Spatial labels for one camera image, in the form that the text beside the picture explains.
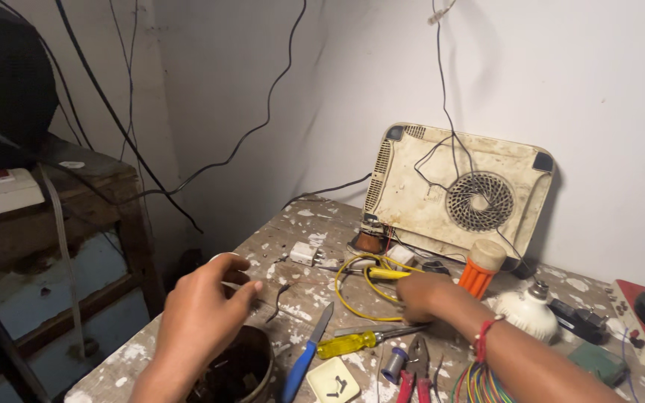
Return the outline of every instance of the colorful wires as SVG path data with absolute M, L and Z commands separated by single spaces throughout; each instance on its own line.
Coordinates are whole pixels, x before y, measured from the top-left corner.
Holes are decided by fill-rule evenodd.
M 486 363 L 473 362 L 454 382 L 452 403 L 462 402 L 460 395 L 462 384 L 467 382 L 467 399 L 469 403 L 515 403 L 497 379 L 495 373 Z

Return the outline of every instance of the green object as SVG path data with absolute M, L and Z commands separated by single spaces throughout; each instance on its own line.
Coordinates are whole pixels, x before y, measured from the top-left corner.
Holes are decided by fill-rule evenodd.
M 626 362 L 620 356 L 586 341 L 567 358 L 610 387 L 614 387 L 628 369 Z

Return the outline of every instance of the pliers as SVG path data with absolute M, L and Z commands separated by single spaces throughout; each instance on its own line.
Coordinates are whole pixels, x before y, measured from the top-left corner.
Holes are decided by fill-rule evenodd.
M 397 396 L 397 403 L 408 403 L 412 397 L 412 391 L 417 379 L 417 398 L 419 403 L 430 403 L 429 388 L 432 381 L 427 374 L 429 367 L 429 354 L 427 353 L 427 343 L 421 335 L 416 335 L 407 352 L 409 361 L 407 368 L 401 371 L 402 386 L 400 394 Z

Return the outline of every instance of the black speaker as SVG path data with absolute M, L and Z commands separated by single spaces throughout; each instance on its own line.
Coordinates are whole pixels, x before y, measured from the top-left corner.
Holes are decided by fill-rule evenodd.
M 57 106 L 56 82 L 39 34 L 0 7 L 0 133 L 36 153 Z M 33 163 L 0 143 L 0 169 Z

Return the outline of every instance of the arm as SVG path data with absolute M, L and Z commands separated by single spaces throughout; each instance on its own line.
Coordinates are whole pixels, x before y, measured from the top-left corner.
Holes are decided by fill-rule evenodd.
M 407 321 L 442 319 L 470 342 L 484 321 L 495 316 L 447 275 L 413 273 L 399 279 L 397 294 L 405 301 Z M 487 362 L 519 403 L 623 402 L 592 375 L 506 321 L 487 333 Z
M 203 370 L 238 334 L 263 287 L 243 273 L 248 266 L 235 254 L 221 254 L 176 283 L 166 298 L 156 353 L 136 380 L 130 402 L 174 403 L 186 398 Z M 241 288 L 225 289 L 221 281 Z

